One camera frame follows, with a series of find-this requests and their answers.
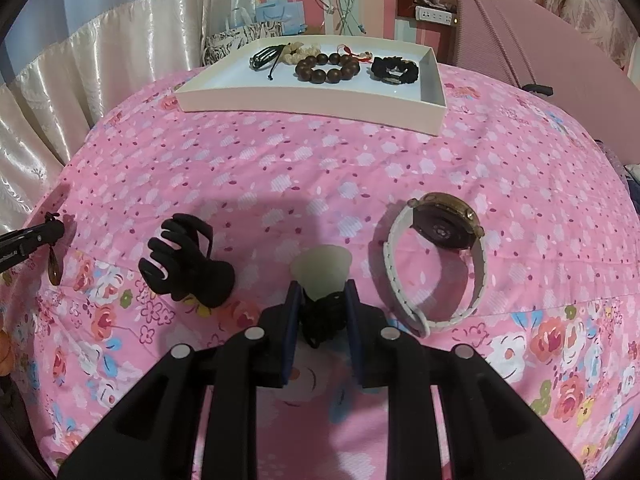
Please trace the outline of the pink headboard cushion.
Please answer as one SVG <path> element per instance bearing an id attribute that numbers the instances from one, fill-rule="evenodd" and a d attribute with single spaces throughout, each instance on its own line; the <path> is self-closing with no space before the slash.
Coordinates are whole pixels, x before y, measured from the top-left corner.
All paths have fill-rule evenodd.
<path id="1" fill-rule="evenodd" d="M 598 47 L 529 0 L 458 0 L 454 64 L 522 88 L 553 89 L 548 100 L 639 161 L 639 89 Z"/>

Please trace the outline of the black hair claw clip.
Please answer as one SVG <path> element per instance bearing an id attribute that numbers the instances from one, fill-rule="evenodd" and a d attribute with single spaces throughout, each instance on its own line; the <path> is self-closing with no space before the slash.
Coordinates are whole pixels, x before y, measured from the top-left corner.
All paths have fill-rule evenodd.
<path id="1" fill-rule="evenodd" d="M 213 228 L 193 214 L 173 214 L 160 227 L 160 237 L 146 244 L 149 257 L 138 263 L 145 283 L 174 301 L 193 296 L 207 309 L 221 307 L 231 297 L 235 270 L 227 261 L 210 258 Z"/>

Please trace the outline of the cream satin curtain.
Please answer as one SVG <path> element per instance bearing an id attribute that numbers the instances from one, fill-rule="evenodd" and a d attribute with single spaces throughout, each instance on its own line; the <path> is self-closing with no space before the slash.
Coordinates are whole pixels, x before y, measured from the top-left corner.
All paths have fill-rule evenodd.
<path id="1" fill-rule="evenodd" d="M 1 43 L 1 229 L 21 228 L 91 128 L 201 63 L 203 37 L 258 0 L 28 0 Z"/>

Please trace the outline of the white power strip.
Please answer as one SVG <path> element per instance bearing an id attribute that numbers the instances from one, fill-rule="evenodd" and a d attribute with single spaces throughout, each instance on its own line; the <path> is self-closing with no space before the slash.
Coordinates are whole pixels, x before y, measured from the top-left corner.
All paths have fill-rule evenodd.
<path id="1" fill-rule="evenodd" d="M 457 15 L 447 10 L 416 6 L 416 20 L 421 22 L 454 26 L 458 24 Z"/>

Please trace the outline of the light blue paper bag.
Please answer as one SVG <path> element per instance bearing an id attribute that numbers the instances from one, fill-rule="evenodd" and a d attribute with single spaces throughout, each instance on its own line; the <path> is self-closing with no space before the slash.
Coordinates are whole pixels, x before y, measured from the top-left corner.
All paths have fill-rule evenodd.
<path id="1" fill-rule="evenodd" d="M 258 23 L 280 24 L 284 36 L 300 35 L 307 30 L 304 4 L 301 1 L 273 0 L 258 4 L 252 12 L 237 6 L 226 19 L 227 25 Z"/>

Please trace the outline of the pink floral bedsheet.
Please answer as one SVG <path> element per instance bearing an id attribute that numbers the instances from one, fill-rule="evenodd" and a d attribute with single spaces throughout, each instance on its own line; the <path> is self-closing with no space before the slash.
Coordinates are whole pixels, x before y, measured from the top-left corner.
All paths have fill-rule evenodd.
<path id="1" fill-rule="evenodd" d="M 506 84 L 442 66 L 436 138 L 368 122 L 284 113 L 186 114 L 187 74 L 109 112 L 40 200 L 70 232 L 7 273 L 1 318 L 40 452 L 58 468 L 172 346 L 222 344 L 280 302 L 301 252 L 352 254 L 361 299 L 391 306 L 382 246 L 407 200 L 462 198 L 485 230 L 477 312 L 431 334 L 469 344 L 593 478 L 639 416 L 639 218 L 626 186 L 566 113 Z M 207 309 L 157 295 L 138 263 L 173 214 L 214 232 L 231 297 Z"/>

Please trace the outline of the black white patterned tote bag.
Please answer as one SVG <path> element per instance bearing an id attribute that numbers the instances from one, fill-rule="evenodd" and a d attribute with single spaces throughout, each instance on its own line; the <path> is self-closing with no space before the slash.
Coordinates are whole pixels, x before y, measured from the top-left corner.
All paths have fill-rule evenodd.
<path id="1" fill-rule="evenodd" d="M 280 37 L 283 25 L 279 21 L 250 23 L 206 36 L 202 41 L 201 61 L 203 65 L 212 65 L 238 50 L 262 38 Z"/>

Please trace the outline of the white shallow tray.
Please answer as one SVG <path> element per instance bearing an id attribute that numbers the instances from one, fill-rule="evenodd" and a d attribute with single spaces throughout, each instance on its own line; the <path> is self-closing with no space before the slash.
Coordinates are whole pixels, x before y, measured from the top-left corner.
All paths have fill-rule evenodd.
<path id="1" fill-rule="evenodd" d="M 250 68 L 250 57 L 266 47 L 285 44 L 283 37 L 262 38 L 229 53 L 183 84 L 176 97 L 185 112 L 287 112 L 361 120 L 437 136 L 447 111 L 442 77 L 432 48 L 370 36 L 301 36 L 330 54 L 339 46 L 376 58 L 403 58 L 418 66 L 412 84 L 376 78 L 367 64 L 349 80 L 302 81 L 293 65 Z"/>

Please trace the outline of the black scrunchie with charm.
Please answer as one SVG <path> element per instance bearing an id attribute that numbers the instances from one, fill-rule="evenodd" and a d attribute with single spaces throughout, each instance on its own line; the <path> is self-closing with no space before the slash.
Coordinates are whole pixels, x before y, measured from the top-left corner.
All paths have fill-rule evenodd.
<path id="1" fill-rule="evenodd" d="M 375 58 L 370 67 L 374 78 L 386 84 L 413 84 L 419 78 L 419 66 L 400 56 Z"/>

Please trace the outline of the beige fabric flower scrunchie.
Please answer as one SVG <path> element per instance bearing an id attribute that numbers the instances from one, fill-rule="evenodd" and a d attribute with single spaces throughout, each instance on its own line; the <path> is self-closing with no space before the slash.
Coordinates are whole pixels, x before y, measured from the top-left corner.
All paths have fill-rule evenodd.
<path id="1" fill-rule="evenodd" d="M 286 44 L 279 56 L 279 62 L 286 65 L 296 65 L 309 55 L 317 56 L 320 53 L 318 44 L 303 44 L 300 41 Z"/>

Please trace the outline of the pale jade pendant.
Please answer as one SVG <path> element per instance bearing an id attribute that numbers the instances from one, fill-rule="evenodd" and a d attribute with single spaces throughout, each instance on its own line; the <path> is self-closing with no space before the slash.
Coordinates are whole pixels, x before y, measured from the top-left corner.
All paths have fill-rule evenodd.
<path id="1" fill-rule="evenodd" d="M 334 339 L 346 326 L 344 288 L 351 264 L 352 254 L 336 245 L 310 248 L 290 264 L 292 278 L 303 291 L 300 332 L 311 348 Z"/>

